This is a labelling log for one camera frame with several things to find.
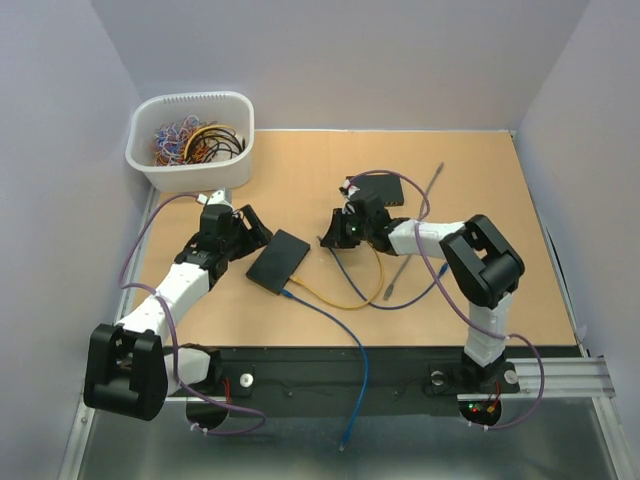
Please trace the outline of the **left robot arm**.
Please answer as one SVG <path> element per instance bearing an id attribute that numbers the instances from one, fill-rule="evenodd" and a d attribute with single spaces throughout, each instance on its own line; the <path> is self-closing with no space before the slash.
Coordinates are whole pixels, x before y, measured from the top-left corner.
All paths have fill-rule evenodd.
<path id="1" fill-rule="evenodd" d="M 177 390 L 210 394 L 225 379 L 211 347 L 180 346 L 176 326 L 217 284 L 230 262 L 265 247 L 272 233 L 254 209 L 202 198 L 199 229 L 156 287 L 132 282 L 123 289 L 147 298 L 113 325 L 101 324 L 89 340 L 83 401 L 86 406 L 141 420 L 160 412 Z"/>

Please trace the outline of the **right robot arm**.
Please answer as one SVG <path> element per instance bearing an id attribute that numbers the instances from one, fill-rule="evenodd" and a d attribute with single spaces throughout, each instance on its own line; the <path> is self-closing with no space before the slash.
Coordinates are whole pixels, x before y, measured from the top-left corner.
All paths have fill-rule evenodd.
<path id="1" fill-rule="evenodd" d="M 525 272 L 523 260 L 491 220 L 481 214 L 453 223 L 394 218 L 373 191 L 354 189 L 345 205 L 333 210 L 320 245 L 351 249 L 362 242 L 387 255 L 445 260 L 469 302 L 466 314 L 454 309 L 468 325 L 461 381 L 472 390 L 491 384 L 505 362 L 507 315 Z"/>

